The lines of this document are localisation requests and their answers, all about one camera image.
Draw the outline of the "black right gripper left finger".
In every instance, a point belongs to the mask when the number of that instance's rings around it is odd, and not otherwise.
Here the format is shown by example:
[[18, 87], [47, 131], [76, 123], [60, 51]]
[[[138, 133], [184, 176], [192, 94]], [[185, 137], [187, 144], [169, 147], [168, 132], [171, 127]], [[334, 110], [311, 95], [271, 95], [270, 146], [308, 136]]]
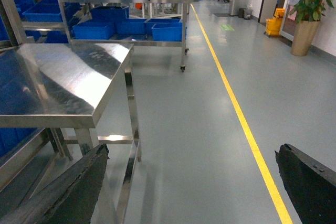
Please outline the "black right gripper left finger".
[[96, 146], [1, 223], [90, 223], [108, 154], [105, 144]]

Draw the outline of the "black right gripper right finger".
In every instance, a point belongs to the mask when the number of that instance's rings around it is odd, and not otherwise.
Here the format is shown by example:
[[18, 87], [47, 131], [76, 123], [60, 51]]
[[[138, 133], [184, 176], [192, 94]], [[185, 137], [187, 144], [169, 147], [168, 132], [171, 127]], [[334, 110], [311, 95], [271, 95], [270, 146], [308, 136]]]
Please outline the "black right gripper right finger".
[[284, 188], [302, 223], [335, 223], [335, 171], [290, 144], [275, 152]]

